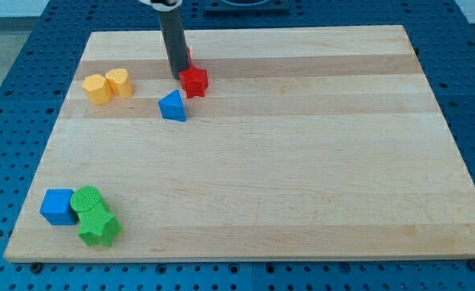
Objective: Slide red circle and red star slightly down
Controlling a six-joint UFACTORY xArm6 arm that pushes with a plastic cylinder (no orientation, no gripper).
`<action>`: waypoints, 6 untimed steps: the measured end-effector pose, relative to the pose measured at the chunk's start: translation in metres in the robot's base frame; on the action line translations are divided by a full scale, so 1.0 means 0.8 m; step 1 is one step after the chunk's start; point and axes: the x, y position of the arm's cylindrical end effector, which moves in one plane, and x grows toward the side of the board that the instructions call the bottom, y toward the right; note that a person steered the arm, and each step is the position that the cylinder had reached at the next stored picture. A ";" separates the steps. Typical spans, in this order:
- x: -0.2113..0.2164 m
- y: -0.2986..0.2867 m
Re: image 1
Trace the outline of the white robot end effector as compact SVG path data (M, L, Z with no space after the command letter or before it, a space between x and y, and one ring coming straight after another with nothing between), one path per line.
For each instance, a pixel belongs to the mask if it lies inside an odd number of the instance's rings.
M151 7L178 7L182 0L138 0L139 2Z

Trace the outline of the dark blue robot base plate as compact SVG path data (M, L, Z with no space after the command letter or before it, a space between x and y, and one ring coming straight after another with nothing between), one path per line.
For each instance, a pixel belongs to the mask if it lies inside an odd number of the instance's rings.
M290 0L204 0L204 12L288 11Z

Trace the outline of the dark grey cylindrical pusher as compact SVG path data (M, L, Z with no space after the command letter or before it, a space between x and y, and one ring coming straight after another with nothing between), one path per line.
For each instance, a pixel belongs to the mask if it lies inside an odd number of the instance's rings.
M189 68L187 42L179 8L158 12L162 37L166 46L171 75L179 79L179 73Z

